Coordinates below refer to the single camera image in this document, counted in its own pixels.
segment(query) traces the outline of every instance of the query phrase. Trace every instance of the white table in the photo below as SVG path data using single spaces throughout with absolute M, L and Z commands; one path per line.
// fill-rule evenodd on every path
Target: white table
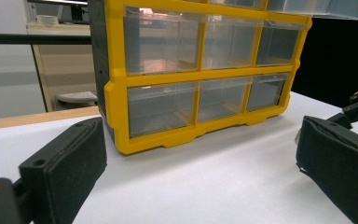
M 128 157 L 105 132 L 108 165 L 75 223 L 351 223 L 296 167 L 303 116 L 339 111 L 292 93 L 287 111 L 263 123 Z M 87 118 L 0 129 L 0 177 L 17 180 L 22 161 Z

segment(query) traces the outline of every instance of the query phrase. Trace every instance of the yellow plastic frame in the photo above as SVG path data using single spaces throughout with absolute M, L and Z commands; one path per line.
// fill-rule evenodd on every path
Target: yellow plastic frame
M 104 86 L 106 119 L 112 129 L 117 150 L 123 154 L 132 154 L 147 150 L 153 147 L 173 147 L 193 141 L 197 136 L 207 132 L 223 129 L 234 125 L 252 125 L 263 120 L 281 114 L 288 106 L 290 90 L 295 78 L 296 70 L 300 65 L 300 55 L 303 49 L 306 35 L 311 27 L 311 17 L 295 16 L 266 11 L 268 1 L 265 0 L 261 10 L 252 10 L 238 7 L 225 7 L 208 4 L 206 0 L 200 3 L 182 0 L 106 0 L 105 18 L 108 40 L 108 56 L 110 81 Z M 231 17 L 241 17 L 247 19 L 259 19 L 270 21 L 286 21 L 300 23 L 306 29 L 300 31 L 293 61 L 289 65 L 256 67 L 255 60 L 258 52 L 258 45 L 262 27 L 257 28 L 255 37 L 255 50 L 252 65 L 246 68 L 229 68 L 224 70 L 202 70 L 201 66 L 197 71 L 181 72 L 174 74 L 152 75 L 152 76 L 128 76 L 125 64 L 125 44 L 124 44 L 124 7 L 150 7 L 168 9 L 176 11 L 195 12 L 202 14 L 219 14 Z M 205 24 L 202 24 L 201 41 L 205 36 Z M 203 44 L 201 43 L 200 59 L 203 55 Z M 282 89 L 281 99 L 278 105 L 247 112 L 245 107 L 249 98 L 250 88 L 247 88 L 244 97 L 242 113 L 236 116 L 212 120 L 208 122 L 197 122 L 198 103 L 200 91 L 195 93 L 195 106 L 193 111 L 193 123 L 173 130 L 161 133 L 152 133 L 140 137 L 130 138 L 129 115 L 128 115 L 128 96 L 127 88 L 146 85 L 158 85 L 183 81 L 200 81 L 210 78 L 223 77 L 243 77 L 253 75 L 267 75 L 285 73 L 288 78 Z

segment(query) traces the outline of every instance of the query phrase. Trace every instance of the storage organizer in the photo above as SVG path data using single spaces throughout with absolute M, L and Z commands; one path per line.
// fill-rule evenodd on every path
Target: storage organizer
M 358 0 L 270 0 L 268 11 L 358 20 Z
M 117 150 L 173 147 L 281 114 L 311 18 L 267 5 L 89 1 L 99 107 Z

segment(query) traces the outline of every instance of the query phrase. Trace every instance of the cabinet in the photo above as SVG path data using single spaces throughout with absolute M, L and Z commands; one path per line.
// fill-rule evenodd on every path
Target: cabinet
M 29 35 L 90 35 L 88 25 L 27 24 Z M 91 45 L 33 45 L 34 58 L 48 112 L 65 109 L 57 94 L 95 91 Z
M 99 107 L 118 151 L 173 147 L 288 106 L 311 17 L 211 3 L 89 1 Z

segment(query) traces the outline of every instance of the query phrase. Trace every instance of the white wall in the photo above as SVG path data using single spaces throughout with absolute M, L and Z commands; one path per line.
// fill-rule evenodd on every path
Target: white wall
M 0 34 L 26 34 L 26 3 L 0 0 Z M 0 118 L 43 113 L 30 46 L 0 45 Z

